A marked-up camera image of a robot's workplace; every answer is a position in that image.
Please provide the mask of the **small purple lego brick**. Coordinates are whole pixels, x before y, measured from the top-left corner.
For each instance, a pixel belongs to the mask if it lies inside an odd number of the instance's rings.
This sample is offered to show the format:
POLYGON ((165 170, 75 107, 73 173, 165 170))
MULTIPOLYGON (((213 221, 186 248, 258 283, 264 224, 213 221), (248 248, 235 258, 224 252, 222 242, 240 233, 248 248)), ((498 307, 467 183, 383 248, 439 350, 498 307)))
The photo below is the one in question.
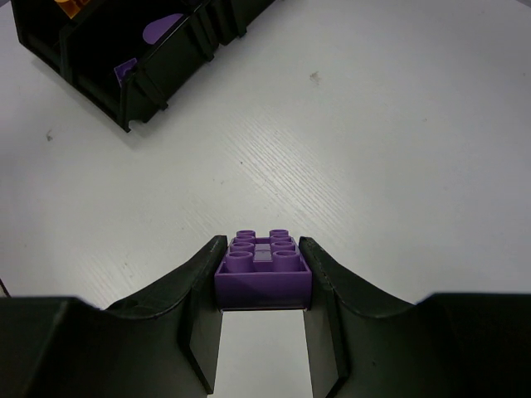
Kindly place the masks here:
POLYGON ((312 272, 286 229, 267 236, 239 230, 214 274, 217 305, 225 311, 306 310, 312 272))

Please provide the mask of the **purple round paw lego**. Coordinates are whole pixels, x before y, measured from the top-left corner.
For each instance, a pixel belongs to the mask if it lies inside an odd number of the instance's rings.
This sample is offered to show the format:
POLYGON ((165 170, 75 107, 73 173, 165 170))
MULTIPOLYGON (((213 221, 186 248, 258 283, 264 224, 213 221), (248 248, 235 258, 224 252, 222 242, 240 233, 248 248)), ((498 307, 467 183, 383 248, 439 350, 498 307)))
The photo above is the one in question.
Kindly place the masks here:
POLYGON ((182 13, 174 13, 150 22, 143 30, 142 38, 150 45, 156 43, 176 22, 183 18, 182 13))

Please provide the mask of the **purple 2x4 lego brick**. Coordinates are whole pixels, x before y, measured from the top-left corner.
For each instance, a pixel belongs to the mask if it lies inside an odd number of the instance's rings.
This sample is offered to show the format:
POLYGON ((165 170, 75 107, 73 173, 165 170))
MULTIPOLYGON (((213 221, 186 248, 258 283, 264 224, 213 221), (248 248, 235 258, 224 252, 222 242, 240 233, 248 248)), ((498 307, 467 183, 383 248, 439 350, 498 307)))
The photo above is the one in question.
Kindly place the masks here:
POLYGON ((114 75, 119 86, 123 85, 126 75, 136 66, 137 63, 138 60, 136 58, 132 58, 114 68, 114 75))

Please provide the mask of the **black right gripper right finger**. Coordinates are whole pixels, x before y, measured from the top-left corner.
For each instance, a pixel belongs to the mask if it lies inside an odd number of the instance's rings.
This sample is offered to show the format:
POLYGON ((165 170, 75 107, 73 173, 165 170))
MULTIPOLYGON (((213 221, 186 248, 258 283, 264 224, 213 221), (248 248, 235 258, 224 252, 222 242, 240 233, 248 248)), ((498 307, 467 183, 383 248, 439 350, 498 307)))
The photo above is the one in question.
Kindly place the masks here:
POLYGON ((316 397, 527 397, 530 297, 443 293, 408 303, 338 263, 314 239, 304 330, 316 397))

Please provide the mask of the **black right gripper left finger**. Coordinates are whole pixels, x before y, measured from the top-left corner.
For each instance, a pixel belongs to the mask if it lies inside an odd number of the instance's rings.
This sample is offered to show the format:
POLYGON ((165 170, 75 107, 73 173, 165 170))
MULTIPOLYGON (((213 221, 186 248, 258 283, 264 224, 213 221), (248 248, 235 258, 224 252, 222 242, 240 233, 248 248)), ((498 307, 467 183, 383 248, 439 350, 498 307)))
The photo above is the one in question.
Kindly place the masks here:
POLYGON ((1 301, 4 397, 205 397, 215 386, 222 314, 212 237, 138 292, 94 307, 75 297, 1 301))

